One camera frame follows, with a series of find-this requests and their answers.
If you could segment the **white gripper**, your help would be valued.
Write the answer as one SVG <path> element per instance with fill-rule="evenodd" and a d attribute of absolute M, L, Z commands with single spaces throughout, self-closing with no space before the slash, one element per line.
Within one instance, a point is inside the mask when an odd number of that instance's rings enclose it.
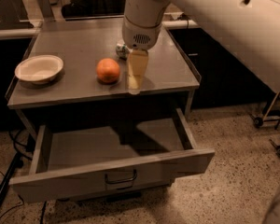
<path fill-rule="evenodd" d="M 161 16 L 123 18 L 122 38 L 128 48 L 133 49 L 127 59 L 127 89 L 129 94 L 140 92 L 148 64 L 147 50 L 157 43 L 161 31 Z"/>

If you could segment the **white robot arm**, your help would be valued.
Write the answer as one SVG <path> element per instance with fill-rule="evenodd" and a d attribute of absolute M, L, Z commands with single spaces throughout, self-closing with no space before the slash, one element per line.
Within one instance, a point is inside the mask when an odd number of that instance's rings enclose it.
<path fill-rule="evenodd" d="M 126 0 L 125 44 L 131 49 L 153 48 L 171 4 L 280 93 L 280 0 Z"/>

